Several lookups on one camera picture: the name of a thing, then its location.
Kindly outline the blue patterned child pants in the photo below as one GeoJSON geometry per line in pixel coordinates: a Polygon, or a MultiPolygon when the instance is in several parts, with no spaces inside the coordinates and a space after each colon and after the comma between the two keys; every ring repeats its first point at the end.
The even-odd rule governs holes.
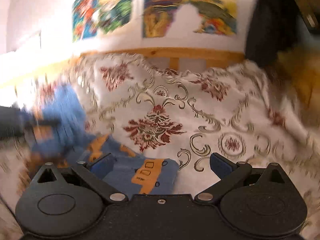
{"type": "Polygon", "coordinates": [[[21,180],[28,183],[40,167],[52,162],[67,168],[85,161],[98,179],[128,197],[134,194],[171,194],[178,164],[171,159],[150,159],[117,142],[111,135],[86,131],[86,114],[70,85],[53,89],[36,111],[34,140],[21,180]]]}

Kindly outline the floral white bedspread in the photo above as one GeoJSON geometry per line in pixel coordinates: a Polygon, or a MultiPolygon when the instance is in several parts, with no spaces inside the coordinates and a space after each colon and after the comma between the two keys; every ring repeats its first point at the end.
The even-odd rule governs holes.
{"type": "Polygon", "coordinates": [[[175,193],[217,181],[213,151],[255,167],[278,161],[306,201],[303,236],[319,239],[319,113],[253,62],[179,73],[141,55],[85,56],[49,84],[2,87],[1,104],[38,113],[53,106],[72,116],[82,138],[62,137],[71,152],[61,165],[103,153],[170,159],[175,193]]]}

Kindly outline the anime cartoon poster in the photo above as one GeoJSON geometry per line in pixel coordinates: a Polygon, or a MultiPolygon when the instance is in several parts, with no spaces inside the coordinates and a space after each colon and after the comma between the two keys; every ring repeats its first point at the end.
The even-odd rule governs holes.
{"type": "Polygon", "coordinates": [[[132,0],[75,0],[73,41],[109,34],[128,24],[132,3],[132,0]]]}

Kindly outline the dark jacket on bedpost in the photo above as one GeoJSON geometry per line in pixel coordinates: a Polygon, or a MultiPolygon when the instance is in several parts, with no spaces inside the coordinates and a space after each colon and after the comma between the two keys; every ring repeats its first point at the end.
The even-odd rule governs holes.
{"type": "Polygon", "coordinates": [[[300,44],[319,48],[319,0],[257,0],[245,58],[266,68],[300,44]]]}

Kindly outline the swirly colourful torn poster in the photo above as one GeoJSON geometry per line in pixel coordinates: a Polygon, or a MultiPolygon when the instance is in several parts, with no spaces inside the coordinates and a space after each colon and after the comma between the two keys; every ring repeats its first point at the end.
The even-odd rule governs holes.
{"type": "Polygon", "coordinates": [[[200,21],[191,0],[143,0],[144,38],[186,37],[200,21]]]}

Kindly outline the landscape colourful torn poster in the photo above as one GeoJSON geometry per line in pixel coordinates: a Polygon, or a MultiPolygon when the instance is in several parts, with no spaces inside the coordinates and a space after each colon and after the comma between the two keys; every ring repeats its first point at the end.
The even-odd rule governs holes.
{"type": "Polygon", "coordinates": [[[189,0],[198,10],[201,23],[196,33],[233,36],[237,32],[236,0],[189,0]]]}

